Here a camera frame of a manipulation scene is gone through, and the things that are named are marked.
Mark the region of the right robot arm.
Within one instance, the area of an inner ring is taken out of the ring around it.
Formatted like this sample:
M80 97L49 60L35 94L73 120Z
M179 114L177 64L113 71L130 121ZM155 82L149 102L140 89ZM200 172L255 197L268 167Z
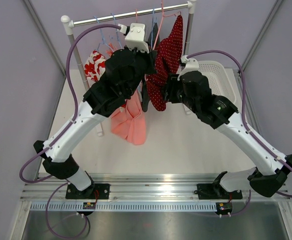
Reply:
M254 190L267 198L278 193L292 170L292 154L269 153L266 149L271 145L244 123L228 98L212 93L206 76L197 70L182 75L171 73L162 92L164 100L185 105L201 122L228 137L255 164L249 170L220 173L212 187L216 197L241 190Z

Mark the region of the salmon pink pleated skirt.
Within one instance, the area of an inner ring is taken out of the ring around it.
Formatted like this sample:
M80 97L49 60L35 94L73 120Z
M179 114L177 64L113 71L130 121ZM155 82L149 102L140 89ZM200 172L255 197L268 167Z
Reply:
M141 83L131 99L110 116L110 130L114 135L134 145L146 141L146 120L140 99Z

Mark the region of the dark red polka dot skirt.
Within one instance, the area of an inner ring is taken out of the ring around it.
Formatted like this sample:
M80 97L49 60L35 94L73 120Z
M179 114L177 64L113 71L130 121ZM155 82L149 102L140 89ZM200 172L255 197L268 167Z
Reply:
M169 36L163 39L157 48L155 60L156 73L147 77L146 87L153 107L162 112L166 102L162 96L168 75L175 74L179 68L179 59L183 51L183 17L177 16Z

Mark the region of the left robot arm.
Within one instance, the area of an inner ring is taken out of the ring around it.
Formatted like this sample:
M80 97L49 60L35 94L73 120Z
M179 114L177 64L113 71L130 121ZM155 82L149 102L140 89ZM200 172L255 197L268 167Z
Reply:
M99 123L124 105L137 90L145 74L155 73L156 51L140 52L127 47L105 61L105 72L84 94L77 112L55 136L36 141L34 149L47 173L67 180L84 199L94 193L94 181L74 160L71 152Z

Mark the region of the dark grey dotted skirt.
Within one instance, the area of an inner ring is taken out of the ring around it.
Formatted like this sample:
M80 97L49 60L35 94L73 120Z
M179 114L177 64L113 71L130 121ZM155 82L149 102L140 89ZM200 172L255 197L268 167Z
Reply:
M153 24L153 27L152 27L151 32L150 32L149 37L148 37L148 43L151 44L151 47L154 46L155 38L157 36L158 30L159 30L158 24L155 22ZM146 86L146 80L142 81L141 96L142 96L141 107L142 107L143 112L145 113L148 110L148 105L150 102L150 97L148 95L148 90L147 90L147 86Z

